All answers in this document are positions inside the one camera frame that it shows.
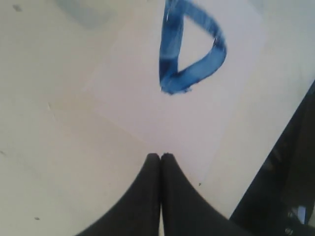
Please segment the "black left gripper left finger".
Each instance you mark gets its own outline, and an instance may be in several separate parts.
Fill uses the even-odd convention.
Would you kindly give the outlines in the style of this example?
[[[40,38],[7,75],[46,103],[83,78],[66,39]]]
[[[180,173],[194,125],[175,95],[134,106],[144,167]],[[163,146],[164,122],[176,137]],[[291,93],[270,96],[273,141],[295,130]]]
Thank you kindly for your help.
[[[160,218],[160,158],[147,155],[136,179],[101,218],[80,236],[158,236]]]

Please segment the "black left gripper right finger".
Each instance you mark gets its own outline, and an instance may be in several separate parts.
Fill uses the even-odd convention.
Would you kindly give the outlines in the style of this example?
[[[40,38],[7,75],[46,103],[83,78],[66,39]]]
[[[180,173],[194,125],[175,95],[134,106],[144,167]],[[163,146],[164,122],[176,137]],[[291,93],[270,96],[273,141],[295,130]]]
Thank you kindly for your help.
[[[166,236],[249,236],[216,211],[195,190],[174,155],[160,161],[161,206]]]

